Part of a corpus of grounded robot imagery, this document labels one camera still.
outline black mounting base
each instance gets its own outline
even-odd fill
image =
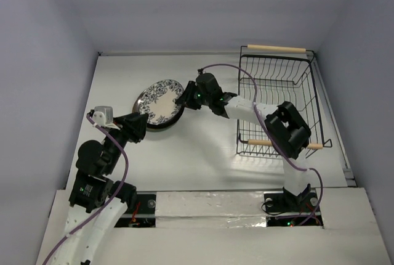
[[[270,214],[276,213],[307,213],[314,209],[317,194],[310,192],[299,205],[289,205],[284,192],[264,194],[264,210]]]

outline cable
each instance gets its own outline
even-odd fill
[[[283,212],[281,212],[281,213],[271,214],[271,213],[269,213],[269,212],[263,210],[263,206],[265,206],[265,205],[266,205],[266,203],[264,202],[264,203],[261,205],[261,210],[262,210],[264,213],[269,214],[270,216],[279,216],[280,214],[286,213],[285,211],[283,211]]]
[[[312,208],[308,203],[306,203],[306,206],[307,206],[308,209],[310,209],[310,210],[313,212],[313,208]],[[318,223],[319,225],[321,225],[320,220],[318,219],[318,217],[317,217],[315,214],[313,214],[313,217],[312,217],[312,218],[315,219],[316,223]]]
[[[89,116],[89,114],[86,115],[87,120],[94,125],[95,128],[97,128],[99,131],[101,131],[104,135],[106,135],[107,138],[109,138],[110,141],[112,141],[112,143],[115,144],[115,146],[117,146],[117,148],[120,150],[120,152],[122,153],[123,157],[124,157],[124,161],[126,162],[126,165],[124,167],[124,173],[123,173],[123,177],[121,179],[121,182],[119,183],[118,188],[115,190],[115,192],[112,194],[112,196],[104,203],[104,205],[102,207],[100,207],[95,213],[93,213],[90,217],[88,217],[85,221],[83,221],[80,225],[76,226],[73,230],[71,230],[69,233],[67,233],[55,246],[54,248],[50,251],[50,253],[48,254],[48,256],[45,258],[44,262],[42,265],[46,265],[50,258],[52,257],[52,255],[56,252],[56,250],[67,240],[67,238],[71,235],[73,235],[75,232],[77,232],[78,230],[80,230],[82,227],[84,227],[87,223],[89,223],[91,220],[93,220],[96,216],[98,216],[102,210],[104,210],[109,204],[110,202],[115,198],[115,196],[117,196],[117,194],[119,193],[119,191],[122,189],[122,186],[124,184],[124,181],[126,180],[126,176],[127,176],[127,172],[129,171],[129,159],[127,157],[127,154],[125,153],[124,149],[122,148],[122,146],[120,146],[120,144],[118,143],[117,140],[115,140],[113,138],[113,136],[111,136],[108,132],[106,132],[101,126],[95,124],[95,122],[93,121],[93,119]]]
[[[251,81],[253,82],[253,86],[254,86],[254,96],[253,96],[253,109],[254,109],[254,112],[255,112],[255,114],[256,114],[256,117],[257,117],[257,119],[258,119],[258,121],[259,121],[259,123],[260,123],[260,125],[261,125],[261,127],[262,127],[262,129],[263,129],[263,131],[265,132],[265,134],[267,135],[267,137],[271,140],[272,146],[274,146],[275,150],[276,150],[276,151],[277,151],[277,152],[278,152],[278,153],[279,153],[279,154],[280,154],[280,155],[281,155],[281,156],[282,156],[282,157],[283,157],[283,158],[284,158],[294,169],[296,169],[296,170],[298,170],[298,171],[308,171],[308,169],[309,169],[309,170],[311,170],[311,171],[314,171],[314,172],[317,174],[317,176],[318,176],[318,178],[319,178],[319,182],[320,182],[320,196],[319,196],[318,202],[317,202],[317,204],[316,204],[315,209],[313,210],[313,212],[310,213],[310,214],[299,224],[299,226],[305,224],[305,223],[306,223],[310,218],[312,218],[312,216],[316,213],[317,209],[318,209],[319,206],[320,206],[321,199],[322,199],[322,197],[323,197],[323,180],[322,180],[322,178],[321,178],[321,176],[320,176],[320,173],[319,173],[315,168],[300,168],[300,167],[298,167],[290,158],[288,158],[287,156],[285,156],[284,152],[278,147],[278,144],[274,141],[274,139],[271,138],[271,134],[268,132],[267,127],[265,126],[264,120],[262,119],[261,114],[259,113],[259,109],[257,109],[257,104],[256,104],[256,100],[257,100],[257,91],[258,91],[257,83],[256,83],[255,79],[253,78],[253,76],[252,76],[249,72],[247,72],[246,70],[242,69],[241,67],[237,67],[236,65],[231,65],[231,64],[229,64],[229,63],[214,63],[214,64],[212,64],[212,65],[205,66],[205,67],[199,69],[198,71],[199,71],[199,73],[202,73],[202,72],[203,72],[205,69],[207,69],[207,68],[218,67],[218,66],[227,66],[227,67],[235,68],[235,69],[238,69],[239,71],[242,71],[243,73],[247,74],[247,76],[248,76],[248,77],[251,79]]]
[[[135,222],[135,215],[138,213],[138,209],[140,208],[141,202],[138,202],[137,206],[135,207],[135,211],[133,212],[132,216],[131,216],[131,220],[130,220],[130,224]]]
[[[294,216],[294,215],[291,215],[291,216],[279,216],[277,218],[278,219],[293,219],[294,220],[294,219],[297,219],[297,218],[306,217],[307,221],[308,221],[308,219],[312,218],[312,219],[316,220],[320,226],[323,226],[322,223],[320,222],[320,220],[315,215],[313,215],[312,217],[309,217],[309,216],[310,216],[310,214],[298,214],[296,216]]]

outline robotic arm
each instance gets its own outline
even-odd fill
[[[193,110],[207,105],[216,115],[260,125],[253,102],[232,92],[223,92],[211,73],[200,73],[196,81],[189,81],[185,92],[176,103]],[[311,136],[310,128],[300,113],[290,102],[283,102],[279,106],[260,103],[256,107],[270,138],[285,156],[295,163],[294,160],[306,148]],[[310,184],[305,180],[306,172],[294,169],[284,157],[282,160],[285,201],[289,206],[299,206],[310,193]]]
[[[254,110],[254,103],[232,92],[223,92],[214,75],[200,73],[196,81],[189,81],[186,90],[176,101],[193,110],[207,105],[214,114],[229,119],[245,120],[260,125]],[[257,110],[281,152],[292,163],[308,145],[311,131],[299,112],[290,102],[279,106],[257,104]],[[95,107],[88,114],[92,122],[105,128],[108,134],[124,148],[127,142],[140,142],[146,133],[148,115],[132,113],[113,118],[111,107]],[[98,214],[88,221],[91,212],[101,208],[106,199],[114,195],[120,182],[113,182],[106,176],[111,174],[121,155],[118,148],[107,137],[102,143],[87,141],[78,150],[78,169],[70,195],[70,209],[64,233],[67,241],[59,242],[52,258],[53,265],[92,265],[96,251],[103,247],[103,240],[126,210],[133,210],[136,204],[136,188],[124,183],[120,192]],[[310,184],[305,179],[305,171],[293,168],[283,158],[283,194],[288,206],[299,206],[310,193]],[[73,234],[70,231],[80,229]]]

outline white floor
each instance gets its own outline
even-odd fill
[[[149,55],[99,57],[90,89],[85,115],[98,105],[113,107],[114,115],[131,112],[139,94],[162,79],[175,79],[185,87],[195,80],[197,69],[212,63],[238,65],[238,55]],[[237,92],[238,71],[228,67],[212,68],[224,91]],[[334,141],[307,161],[319,170],[326,187],[343,187],[344,158],[330,118],[323,114],[325,138]],[[101,141],[103,135],[84,119],[70,166],[67,189],[74,183],[79,146],[89,140]],[[148,132],[139,144],[127,144],[130,160],[127,182],[139,191],[159,190],[243,190],[274,189],[283,186],[281,160],[236,155],[236,121],[214,115],[207,107],[186,109],[175,126],[164,132]],[[111,175],[121,179],[121,157]],[[318,186],[317,178],[310,182]]]

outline ceramic plate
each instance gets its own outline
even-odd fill
[[[174,124],[183,112],[175,101],[183,94],[182,85],[175,80],[161,80],[150,86],[136,102],[140,114],[149,114],[148,127],[164,128]]]

